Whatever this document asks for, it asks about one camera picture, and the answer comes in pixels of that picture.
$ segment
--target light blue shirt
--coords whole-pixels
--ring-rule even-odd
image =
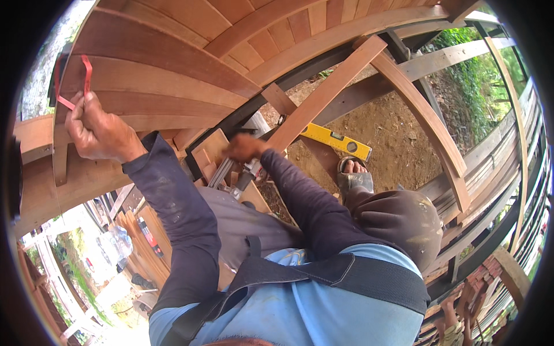
[[[384,245],[359,244],[341,253],[369,257],[410,269],[414,262]],[[287,266],[306,264],[306,250],[284,249],[266,257]],[[198,303],[164,308],[150,317],[150,343],[160,346],[172,323]],[[207,322],[191,346],[216,340],[255,337],[276,345],[411,345],[423,315],[408,308],[314,281],[251,287],[234,308]]]

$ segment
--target wooden structure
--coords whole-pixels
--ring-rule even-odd
[[[99,0],[73,45],[60,94],[69,99],[83,88],[85,69],[80,55],[86,54],[93,66],[91,89],[104,109],[119,115],[140,136],[160,130],[178,156],[186,157],[195,178],[209,180],[220,164],[226,136],[232,136],[237,125],[268,101],[290,116],[269,139],[283,150],[307,123],[324,126],[396,90],[429,137],[444,169],[419,189],[449,225],[443,250],[424,273],[436,303],[470,275],[514,225],[511,253],[517,257],[525,251],[533,229],[533,221],[525,213],[534,210],[534,214],[543,205],[541,194],[550,173],[532,82],[518,98],[499,58],[498,50],[513,47],[514,41],[489,37],[489,32],[503,31],[493,16],[470,13],[476,1],[438,3]],[[465,26],[476,26],[485,40],[413,59],[407,54],[443,29]],[[354,43],[362,36],[370,38]],[[509,86],[513,112],[462,158],[424,77],[489,52]],[[299,107],[284,95],[283,91],[341,62]],[[379,74],[345,87],[368,63]],[[55,114],[22,122],[16,128],[25,163],[21,221],[15,226],[18,236],[80,203],[131,183],[118,163],[78,156],[64,128],[67,111],[58,104]],[[320,143],[305,142],[334,175],[338,156]],[[515,208],[492,230],[487,229],[518,184]],[[258,210],[269,210],[253,185],[244,195],[257,201]],[[136,215],[120,213],[116,222],[137,239],[131,267],[161,287],[170,263],[156,258],[145,243]],[[156,237],[162,240],[158,243],[164,244],[163,229],[158,232]],[[475,250],[459,260],[470,244]],[[428,326],[437,311],[436,305],[428,311],[424,321],[428,329],[422,329],[422,335],[432,329]],[[422,338],[420,344],[428,341]]]

